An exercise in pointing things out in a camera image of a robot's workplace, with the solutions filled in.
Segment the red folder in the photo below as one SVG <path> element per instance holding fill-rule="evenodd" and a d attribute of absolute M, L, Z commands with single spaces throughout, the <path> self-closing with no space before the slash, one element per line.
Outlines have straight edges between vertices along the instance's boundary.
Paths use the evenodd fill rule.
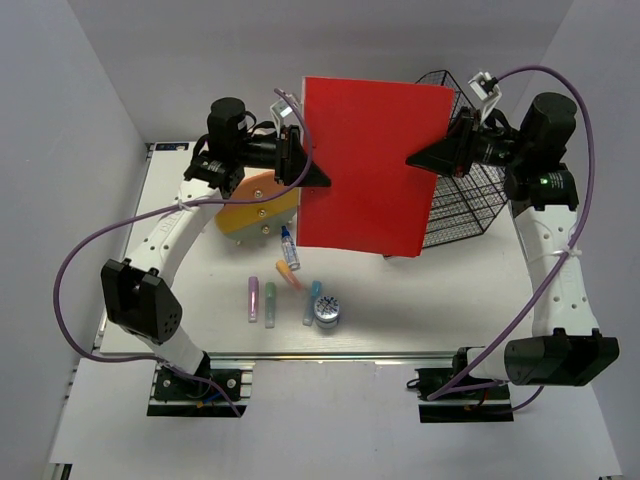
<path fill-rule="evenodd" d="M 302 189 L 298 245 L 419 256 L 437 177 L 406 160 L 444 138 L 453 100 L 436 85 L 305 78 L 308 144 L 331 184 Z"/>

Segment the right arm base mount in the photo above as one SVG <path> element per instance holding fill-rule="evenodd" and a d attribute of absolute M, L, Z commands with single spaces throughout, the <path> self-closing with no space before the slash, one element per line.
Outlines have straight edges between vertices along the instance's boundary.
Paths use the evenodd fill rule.
<path fill-rule="evenodd" d="M 452 377 L 451 368 L 420 368 L 406 389 L 417 394 L 422 424 L 463 424 L 512 422 L 514 414 L 506 384 L 466 377 L 449 393 L 428 400 Z"/>

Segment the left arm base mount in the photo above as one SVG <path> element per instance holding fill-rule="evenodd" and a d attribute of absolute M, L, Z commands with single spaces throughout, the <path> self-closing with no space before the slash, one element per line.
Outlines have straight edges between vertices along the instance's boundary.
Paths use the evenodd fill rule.
<path fill-rule="evenodd" d="M 211 362 L 211 380 L 229 397 L 240 415 L 249 403 L 253 364 L 236 361 Z M 149 417 L 237 418 L 236 412 L 218 389 L 177 376 L 157 367 L 147 406 Z"/>

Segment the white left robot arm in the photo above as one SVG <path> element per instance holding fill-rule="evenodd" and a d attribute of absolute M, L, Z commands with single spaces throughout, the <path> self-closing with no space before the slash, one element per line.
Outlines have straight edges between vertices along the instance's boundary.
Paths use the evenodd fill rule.
<path fill-rule="evenodd" d="M 304 122 L 285 126 L 288 114 L 300 117 L 298 99 L 282 93 L 271 107 L 271 120 L 258 135 L 242 100 L 224 97 L 211 104 L 207 131 L 193 147 L 173 204 L 162 209 L 143 241 L 124 259 L 109 260 L 101 270 L 108 320 L 144 343 L 165 368 L 178 373 L 177 387 L 199 399 L 211 387 L 210 359 L 181 327 L 183 309 L 171 290 L 185 256 L 205 226 L 233 199 L 248 167 L 270 169 L 277 184 L 328 187 L 329 177 L 304 148 Z"/>

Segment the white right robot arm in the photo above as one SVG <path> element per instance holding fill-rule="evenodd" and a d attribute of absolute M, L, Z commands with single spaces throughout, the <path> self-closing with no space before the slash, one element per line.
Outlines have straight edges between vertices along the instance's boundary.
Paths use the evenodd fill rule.
<path fill-rule="evenodd" d="M 442 140 L 407 158 L 411 167 L 452 177 L 465 176 L 474 163 L 503 169 L 532 288 L 489 345 L 459 350 L 451 379 L 428 400 L 453 392 L 472 399 L 506 382 L 581 387 L 618 359 L 618 340 L 601 333 L 591 310 L 577 247 L 594 189 L 589 181 L 580 199 L 563 161 L 578 117 L 589 117 L 578 94 L 535 96 L 519 128 L 492 105 L 463 107 Z"/>

